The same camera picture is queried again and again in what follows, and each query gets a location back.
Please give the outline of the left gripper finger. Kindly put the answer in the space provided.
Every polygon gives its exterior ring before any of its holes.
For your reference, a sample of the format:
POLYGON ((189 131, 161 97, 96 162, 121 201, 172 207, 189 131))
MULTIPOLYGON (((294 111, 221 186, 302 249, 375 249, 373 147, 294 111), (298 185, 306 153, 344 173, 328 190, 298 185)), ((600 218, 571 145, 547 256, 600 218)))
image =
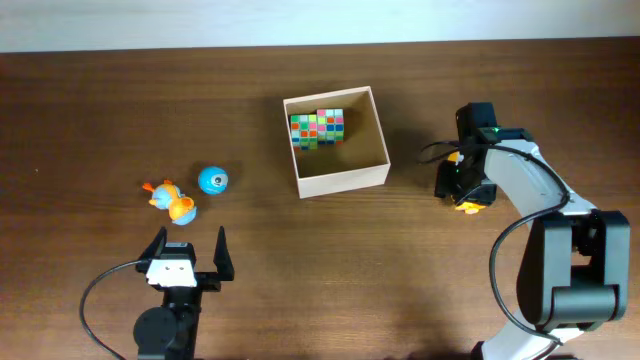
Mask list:
POLYGON ((216 266, 216 277, 219 281, 234 280, 235 269, 228 250, 226 233, 223 226, 219 227, 213 263, 216 266))
POLYGON ((151 260, 158 257, 167 242, 167 229, 162 226, 151 243, 141 253, 139 260, 151 260))

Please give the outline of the orange dinosaur toy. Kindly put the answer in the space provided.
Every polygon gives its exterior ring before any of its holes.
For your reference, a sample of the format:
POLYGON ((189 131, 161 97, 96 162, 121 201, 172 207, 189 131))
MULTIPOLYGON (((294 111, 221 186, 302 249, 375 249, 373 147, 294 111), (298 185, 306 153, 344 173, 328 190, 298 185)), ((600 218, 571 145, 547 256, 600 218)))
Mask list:
MULTIPOLYGON (((460 159, 461 159, 461 155, 459 152, 455 152, 452 155, 449 155, 447 158, 449 162, 454 162, 454 163, 457 163, 460 159)), ((484 208, 485 208, 484 205, 480 205, 473 202, 467 202, 467 201, 462 202, 461 204, 455 206, 456 211, 462 211, 467 215, 477 214, 484 208)))

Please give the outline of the rubik's cube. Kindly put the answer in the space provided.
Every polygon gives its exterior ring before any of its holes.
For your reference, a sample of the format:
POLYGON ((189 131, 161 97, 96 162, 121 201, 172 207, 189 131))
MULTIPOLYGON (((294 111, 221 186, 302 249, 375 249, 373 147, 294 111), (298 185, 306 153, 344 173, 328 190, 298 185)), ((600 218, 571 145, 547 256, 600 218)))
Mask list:
POLYGON ((318 140, 318 118, 316 114, 291 115, 291 143, 295 150, 316 150, 318 140))
POLYGON ((316 139, 319 145, 342 144, 344 136, 343 109, 318 109, 316 111, 316 139))

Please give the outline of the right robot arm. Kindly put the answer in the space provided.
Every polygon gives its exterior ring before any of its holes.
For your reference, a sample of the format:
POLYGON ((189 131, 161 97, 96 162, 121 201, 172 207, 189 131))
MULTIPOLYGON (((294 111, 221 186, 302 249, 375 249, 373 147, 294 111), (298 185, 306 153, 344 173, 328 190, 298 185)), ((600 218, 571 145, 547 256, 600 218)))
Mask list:
POLYGON ((507 318, 478 342, 474 359, 547 359, 567 341, 623 317, 628 306, 631 226, 573 191, 523 128, 498 125, 488 102, 457 110, 457 140, 436 157, 434 194, 474 214, 503 191, 520 217, 501 232, 489 255, 493 296, 507 318), (500 246, 527 226, 516 284, 518 309, 506 306, 497 282, 500 246))

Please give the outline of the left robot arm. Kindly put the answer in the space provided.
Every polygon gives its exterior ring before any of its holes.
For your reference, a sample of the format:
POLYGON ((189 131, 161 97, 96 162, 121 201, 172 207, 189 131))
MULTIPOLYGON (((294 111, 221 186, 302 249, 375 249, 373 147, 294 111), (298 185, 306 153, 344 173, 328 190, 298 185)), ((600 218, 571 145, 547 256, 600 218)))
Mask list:
POLYGON ((202 294, 219 292, 231 282, 235 269, 225 229, 217 234, 213 272, 195 270, 195 248, 189 242, 170 242, 162 227, 139 257, 136 271, 163 294, 162 304, 143 312, 134 325, 139 359, 191 360, 195 357, 202 294))

